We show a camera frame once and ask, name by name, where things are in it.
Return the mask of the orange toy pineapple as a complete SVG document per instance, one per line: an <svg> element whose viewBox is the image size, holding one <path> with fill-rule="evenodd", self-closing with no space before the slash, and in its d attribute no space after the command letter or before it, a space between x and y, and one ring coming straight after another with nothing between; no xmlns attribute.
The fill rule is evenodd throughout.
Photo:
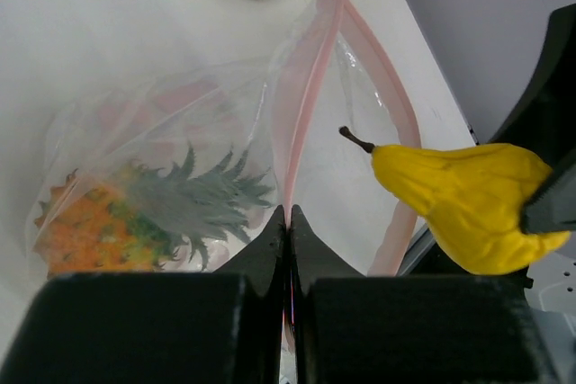
<svg viewBox="0 0 576 384"><path fill-rule="evenodd" d="M229 150L197 174L196 153L168 171L138 159L106 179L72 171L38 202L31 249L53 277L68 272L161 272L185 256L210 262L208 244L235 237L247 245L251 213L272 207L267 170L250 173L249 153Z"/></svg>

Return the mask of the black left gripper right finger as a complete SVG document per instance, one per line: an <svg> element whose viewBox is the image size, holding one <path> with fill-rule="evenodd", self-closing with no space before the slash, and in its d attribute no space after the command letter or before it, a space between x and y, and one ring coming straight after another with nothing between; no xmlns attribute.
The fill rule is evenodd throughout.
<svg viewBox="0 0 576 384"><path fill-rule="evenodd" d="M300 383L556 383L518 278L366 277L311 229L290 226Z"/></svg>

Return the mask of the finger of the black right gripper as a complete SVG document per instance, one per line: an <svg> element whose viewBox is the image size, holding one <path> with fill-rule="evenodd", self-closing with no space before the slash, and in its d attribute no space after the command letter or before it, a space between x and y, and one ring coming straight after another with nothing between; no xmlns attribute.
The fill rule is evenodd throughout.
<svg viewBox="0 0 576 384"><path fill-rule="evenodd" d="M575 229L575 5L554 10L534 73L494 142L533 151L552 172L521 206L526 233Z"/></svg>

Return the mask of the clear pink-dotted zip bag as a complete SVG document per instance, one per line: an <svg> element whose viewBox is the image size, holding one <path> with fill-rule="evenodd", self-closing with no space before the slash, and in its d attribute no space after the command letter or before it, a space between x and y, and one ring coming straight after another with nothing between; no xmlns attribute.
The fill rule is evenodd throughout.
<svg viewBox="0 0 576 384"><path fill-rule="evenodd" d="M419 147L400 78L350 0L311 0L269 58L153 78L67 105L49 126L25 228L29 281L212 272L275 210L302 211L354 270L393 276L416 215L361 140Z"/></svg>

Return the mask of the yellow toy lemon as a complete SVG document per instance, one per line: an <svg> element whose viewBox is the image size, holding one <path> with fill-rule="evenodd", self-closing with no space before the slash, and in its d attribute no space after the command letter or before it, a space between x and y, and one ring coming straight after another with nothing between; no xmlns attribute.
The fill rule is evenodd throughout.
<svg viewBox="0 0 576 384"><path fill-rule="evenodd" d="M552 172L534 152L496 143L456 150L376 146L339 133L372 158L375 179L428 225L439 247L475 275L518 271L564 246L559 228L528 234L520 211Z"/></svg>

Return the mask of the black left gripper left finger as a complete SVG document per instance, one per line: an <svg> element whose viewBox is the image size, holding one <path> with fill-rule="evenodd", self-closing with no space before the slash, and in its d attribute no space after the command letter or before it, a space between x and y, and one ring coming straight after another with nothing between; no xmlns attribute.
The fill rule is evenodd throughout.
<svg viewBox="0 0 576 384"><path fill-rule="evenodd" d="M215 272L81 272L46 283L4 383L276 383L284 210Z"/></svg>

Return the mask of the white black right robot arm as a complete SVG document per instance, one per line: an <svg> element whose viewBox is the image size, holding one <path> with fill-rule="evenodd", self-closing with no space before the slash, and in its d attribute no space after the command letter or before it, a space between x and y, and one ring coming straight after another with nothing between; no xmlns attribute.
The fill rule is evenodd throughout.
<svg viewBox="0 0 576 384"><path fill-rule="evenodd" d="M543 234L555 228L575 238L575 7L554 10L541 54L522 96L492 137L527 148L553 171L520 211L522 228ZM535 309L575 313L575 261L558 252L530 265L525 296Z"/></svg>

